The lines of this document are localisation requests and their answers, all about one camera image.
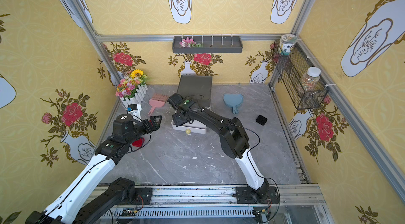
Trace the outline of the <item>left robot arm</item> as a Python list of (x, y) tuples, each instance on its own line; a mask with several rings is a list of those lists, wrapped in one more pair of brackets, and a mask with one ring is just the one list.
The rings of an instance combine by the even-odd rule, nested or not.
[(118, 178), (96, 199), (86, 200), (99, 182), (130, 153), (131, 145), (142, 136), (159, 130), (162, 116), (142, 121), (130, 114), (121, 114), (113, 122), (113, 134), (96, 150), (84, 170), (72, 184), (42, 212), (32, 212), (27, 224), (92, 224), (113, 206), (133, 203), (139, 196), (135, 183)]

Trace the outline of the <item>jar of colourful beads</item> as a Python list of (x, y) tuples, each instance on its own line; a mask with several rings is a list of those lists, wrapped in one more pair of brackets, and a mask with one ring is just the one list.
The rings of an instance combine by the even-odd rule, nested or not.
[(309, 67), (307, 72), (301, 77), (299, 86), (299, 93), (304, 94), (309, 91), (313, 91), (317, 82), (320, 79), (321, 70), (317, 67)]

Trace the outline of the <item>grey wall shelf tray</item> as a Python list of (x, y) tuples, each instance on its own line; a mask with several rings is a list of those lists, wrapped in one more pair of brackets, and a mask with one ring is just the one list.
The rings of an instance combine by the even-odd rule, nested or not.
[[(201, 48), (181, 48), (179, 42), (185, 38), (193, 38), (201, 43)], [(238, 35), (181, 35), (174, 36), (172, 42), (173, 53), (242, 53), (243, 42)]]

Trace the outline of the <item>red brooch box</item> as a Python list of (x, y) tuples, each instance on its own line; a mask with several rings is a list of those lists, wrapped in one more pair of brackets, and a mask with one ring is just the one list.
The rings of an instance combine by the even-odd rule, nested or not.
[(135, 148), (141, 148), (144, 144), (144, 138), (140, 138), (132, 143), (132, 146)]

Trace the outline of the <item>blue dustpan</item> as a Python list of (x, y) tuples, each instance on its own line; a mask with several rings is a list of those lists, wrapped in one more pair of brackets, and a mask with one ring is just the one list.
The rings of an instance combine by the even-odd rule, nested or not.
[(232, 109), (233, 114), (239, 114), (238, 108), (242, 105), (244, 97), (241, 94), (225, 94), (223, 101)]

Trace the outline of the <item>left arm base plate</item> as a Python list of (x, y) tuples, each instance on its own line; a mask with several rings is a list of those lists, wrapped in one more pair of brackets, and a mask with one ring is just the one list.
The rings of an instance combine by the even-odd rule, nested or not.
[(135, 188), (133, 198), (128, 202), (129, 205), (145, 206), (150, 205), (153, 189), (150, 187)]

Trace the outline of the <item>pink hand brush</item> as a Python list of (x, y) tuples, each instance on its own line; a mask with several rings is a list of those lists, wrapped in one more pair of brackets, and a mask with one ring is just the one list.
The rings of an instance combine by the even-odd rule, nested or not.
[(151, 106), (150, 111), (148, 112), (148, 116), (151, 116), (156, 108), (161, 108), (163, 107), (169, 96), (164, 95), (164, 94), (159, 94), (155, 93), (150, 99), (149, 99), (149, 105)]

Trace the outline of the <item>black brooch box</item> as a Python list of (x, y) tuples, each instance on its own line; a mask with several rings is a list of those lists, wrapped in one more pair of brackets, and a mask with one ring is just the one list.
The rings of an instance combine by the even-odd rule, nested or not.
[(266, 125), (267, 121), (268, 121), (268, 118), (266, 118), (266, 117), (264, 117), (262, 115), (258, 115), (257, 118), (256, 118), (256, 122), (258, 124), (260, 124), (261, 126)]

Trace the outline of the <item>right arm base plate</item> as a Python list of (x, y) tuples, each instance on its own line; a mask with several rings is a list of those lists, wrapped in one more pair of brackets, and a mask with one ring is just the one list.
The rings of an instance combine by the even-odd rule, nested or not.
[(236, 187), (233, 197), (238, 204), (278, 204), (280, 196), (276, 187), (254, 190), (250, 187)]

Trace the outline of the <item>flower planter white fence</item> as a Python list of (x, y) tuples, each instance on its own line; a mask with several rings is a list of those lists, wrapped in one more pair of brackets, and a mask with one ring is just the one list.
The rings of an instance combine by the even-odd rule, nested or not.
[(134, 70), (120, 80), (116, 97), (118, 97), (123, 106), (127, 108), (130, 105), (141, 105), (148, 90), (147, 75), (142, 70)]

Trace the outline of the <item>three-tier drawer cabinet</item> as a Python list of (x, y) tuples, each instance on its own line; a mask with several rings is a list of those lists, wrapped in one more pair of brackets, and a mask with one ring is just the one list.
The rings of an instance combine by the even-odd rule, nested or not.
[(212, 84), (212, 76), (182, 75), (177, 93), (183, 98), (193, 98), (203, 107), (210, 108)]

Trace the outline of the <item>aluminium rail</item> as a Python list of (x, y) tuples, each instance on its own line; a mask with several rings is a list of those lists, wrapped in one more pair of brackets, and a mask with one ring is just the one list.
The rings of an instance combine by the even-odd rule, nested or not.
[[(242, 186), (153, 186), (150, 187), (153, 189), (150, 205), (118, 204), (99, 219), (248, 218), (282, 213), (286, 207), (318, 209), (326, 204), (319, 186), (315, 184), (274, 186), (280, 196), (278, 204), (238, 204), (233, 197), (236, 187)], [(125, 208), (135, 208), (138, 212), (134, 217), (121, 217)]]

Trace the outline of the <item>circuit board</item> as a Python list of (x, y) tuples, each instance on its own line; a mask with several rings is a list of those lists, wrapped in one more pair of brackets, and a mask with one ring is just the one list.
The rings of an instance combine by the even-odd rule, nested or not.
[(125, 208), (122, 210), (121, 217), (134, 217), (138, 210), (135, 208)]

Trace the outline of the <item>labelled jar white lid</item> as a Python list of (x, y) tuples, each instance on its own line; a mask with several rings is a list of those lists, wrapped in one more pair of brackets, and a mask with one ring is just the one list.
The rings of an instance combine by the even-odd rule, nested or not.
[(297, 36), (294, 34), (284, 34), (279, 41), (279, 53), (283, 56), (290, 55), (297, 42)]

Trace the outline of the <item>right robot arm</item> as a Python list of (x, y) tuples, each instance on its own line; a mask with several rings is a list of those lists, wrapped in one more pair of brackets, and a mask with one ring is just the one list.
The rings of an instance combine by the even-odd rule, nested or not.
[(241, 121), (236, 117), (223, 117), (201, 106), (193, 98), (183, 98), (178, 93), (171, 95), (168, 103), (175, 110), (173, 122), (177, 127), (198, 121), (217, 133), (223, 152), (235, 159), (243, 172), (252, 200), (257, 203), (264, 202), (270, 184), (258, 170), (251, 155), (249, 138)]

